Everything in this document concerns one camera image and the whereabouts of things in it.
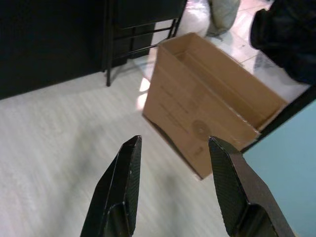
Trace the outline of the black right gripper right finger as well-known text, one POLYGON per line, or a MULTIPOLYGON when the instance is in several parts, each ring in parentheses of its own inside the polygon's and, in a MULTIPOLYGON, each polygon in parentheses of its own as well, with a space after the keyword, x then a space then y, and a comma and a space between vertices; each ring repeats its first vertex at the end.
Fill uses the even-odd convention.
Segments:
POLYGON ((266 183, 230 143, 208 141, 216 195, 231 237, 292 237, 294 232, 266 183))

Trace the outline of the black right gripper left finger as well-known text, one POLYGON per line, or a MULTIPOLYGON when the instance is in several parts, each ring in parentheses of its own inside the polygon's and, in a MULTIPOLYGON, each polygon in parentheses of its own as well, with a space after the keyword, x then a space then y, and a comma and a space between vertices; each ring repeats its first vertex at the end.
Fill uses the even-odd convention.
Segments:
POLYGON ((81 230, 82 237, 131 237, 136 227, 142 137, 120 150, 98 181, 81 230))

